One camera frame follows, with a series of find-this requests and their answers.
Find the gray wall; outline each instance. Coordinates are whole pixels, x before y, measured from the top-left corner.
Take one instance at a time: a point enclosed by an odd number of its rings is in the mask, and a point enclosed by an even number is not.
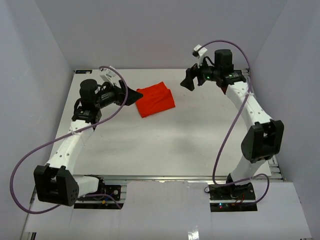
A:
[[[73,69],[186,68],[226,39],[253,62],[287,0],[35,0]],[[216,44],[210,49],[225,48]],[[234,51],[235,64],[245,61]]]
[[[9,192],[11,172],[27,152],[52,139],[72,71],[34,0],[0,0],[0,238],[20,239],[27,214]],[[29,157],[14,181],[29,207],[33,170],[50,147]]]
[[[319,23],[319,1],[288,1],[253,67],[259,102],[284,122],[277,159],[286,179],[294,183],[316,240],[320,239]]]

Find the red cloth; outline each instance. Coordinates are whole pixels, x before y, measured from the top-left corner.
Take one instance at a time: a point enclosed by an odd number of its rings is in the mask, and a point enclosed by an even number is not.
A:
[[[163,81],[136,91],[143,94],[135,103],[142,118],[176,107],[172,93]]]

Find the purple cable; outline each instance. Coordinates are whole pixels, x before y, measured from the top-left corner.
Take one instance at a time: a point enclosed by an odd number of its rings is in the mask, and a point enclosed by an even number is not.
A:
[[[86,197],[107,197],[107,198],[110,198],[114,203],[115,205],[118,207],[118,209],[121,209],[121,206],[117,203],[117,201],[110,195],[108,194],[87,194],[85,195]]]
[[[207,42],[206,44],[204,44],[203,46],[201,46],[196,52],[199,52],[199,51],[200,51],[202,48],[204,48],[205,46],[207,46],[207,45],[209,45],[209,44],[213,44],[213,43],[227,43],[227,44],[231,44],[231,45],[235,46],[237,49],[239,49],[239,51],[240,51],[240,52],[242,53],[242,55],[244,56],[244,58],[245,58],[245,60],[246,60],[246,63],[247,63],[247,65],[248,65],[249,70],[252,69],[252,68],[251,68],[251,64],[250,64],[250,62],[249,62],[249,59],[248,59],[247,55],[245,54],[245,52],[241,49],[241,47],[239,47],[237,44],[235,44],[234,42],[231,42],[231,41],[227,41],[227,40],[213,40],[213,41],[209,41],[209,42]],[[253,82],[253,81],[252,81],[252,73],[251,73],[251,74],[250,74],[250,82],[249,82],[249,84],[248,84],[248,93],[251,93],[251,92],[252,92],[252,82]],[[243,109],[244,109],[244,107],[245,107],[245,104],[246,104],[246,102],[247,102],[247,100],[248,100],[248,97],[249,97],[249,94],[247,94],[247,95],[245,96],[245,98],[244,98],[244,100],[243,100],[243,103],[242,103],[242,105],[240,106],[239,111],[238,111],[237,115],[235,116],[235,119],[233,120],[233,122],[232,122],[232,124],[231,124],[231,126],[230,126],[230,128],[229,128],[229,130],[228,130],[228,132],[227,132],[227,134],[226,134],[226,136],[225,136],[222,144],[221,144],[221,147],[220,147],[220,149],[219,149],[219,152],[218,152],[218,154],[217,154],[217,156],[216,156],[216,160],[215,160],[215,163],[214,163],[214,166],[213,166],[213,171],[212,171],[212,180],[213,180],[213,183],[214,183],[215,185],[217,185],[217,186],[226,187],[226,186],[231,186],[231,185],[234,185],[234,184],[237,184],[237,183],[241,183],[241,182],[244,182],[244,181],[249,181],[249,180],[251,180],[250,177],[247,177],[247,178],[243,178],[243,179],[240,179],[240,180],[237,180],[237,181],[233,181],[233,182],[229,182],[229,183],[225,183],[225,184],[219,184],[219,183],[216,182],[216,179],[215,179],[216,171],[217,171],[217,167],[218,167],[218,162],[219,162],[219,160],[220,160],[221,153],[222,153],[222,151],[223,151],[223,149],[224,149],[224,147],[225,147],[225,145],[226,145],[226,142],[227,142],[227,140],[228,140],[228,138],[229,138],[232,130],[234,129],[234,127],[235,127],[235,125],[236,125],[236,122],[238,121],[238,119],[239,119],[239,117],[240,117],[240,115],[241,115],[241,112],[243,111]],[[269,177],[268,177],[266,174],[264,174],[264,173],[259,173],[259,174],[255,175],[255,176],[253,176],[252,179],[255,179],[255,178],[259,177],[259,176],[264,176],[264,177],[266,178],[267,187],[266,187],[266,190],[265,190],[264,194],[263,194],[257,201],[252,202],[252,203],[250,203],[250,204],[256,204],[256,203],[260,202],[260,201],[267,195],[267,192],[268,192],[268,190],[269,190],[270,180],[269,180]]]
[[[106,121],[112,119],[115,115],[118,114],[118,112],[125,106],[126,104],[126,101],[127,101],[127,98],[128,98],[128,86],[127,86],[127,83],[126,81],[124,80],[124,78],[120,75],[119,72],[117,72],[116,70],[114,70],[113,68],[109,67],[109,66],[100,66],[99,69],[109,69],[111,71],[113,71],[115,74],[117,74],[119,76],[119,78],[123,81],[123,84],[124,84],[124,87],[125,87],[125,97],[124,97],[124,100],[123,100],[123,103],[121,104],[121,106],[111,115],[109,116],[108,118],[100,121],[100,122],[97,122],[95,124],[92,124],[90,126],[86,126],[86,127],[83,127],[83,128],[80,128],[76,131],[74,131],[73,133],[79,133],[79,132],[82,132],[84,130],[87,130],[87,129],[90,129],[90,128],[94,128],[100,124],[103,124],[105,123]],[[19,168],[19,166],[24,162],[24,160],[26,160],[27,157],[29,157],[31,154],[35,153],[36,151],[44,148],[44,147],[47,147],[57,141],[60,141],[62,139],[65,139],[67,137],[70,137],[72,134],[72,132],[66,134],[66,135],[63,135],[63,136],[60,136],[54,140],[51,140],[51,141],[48,141],[47,143],[41,145],[41,146],[38,146],[37,148],[33,149],[32,151],[28,152],[23,158],[20,159],[20,161],[15,165],[13,171],[12,171],[12,174],[11,174],[11,177],[10,177],[10,194],[12,196],[12,199],[13,201],[15,202],[15,204],[24,212],[28,213],[28,214],[44,214],[44,213],[47,213],[53,209],[56,209],[57,207],[59,207],[60,205],[56,205],[56,206],[53,206],[49,209],[46,209],[46,210],[42,210],[42,211],[31,211],[27,208],[25,208],[24,206],[21,205],[21,203],[18,201],[17,197],[16,197],[16,194],[15,194],[15,191],[14,191],[14,178],[15,178],[15,174]]]

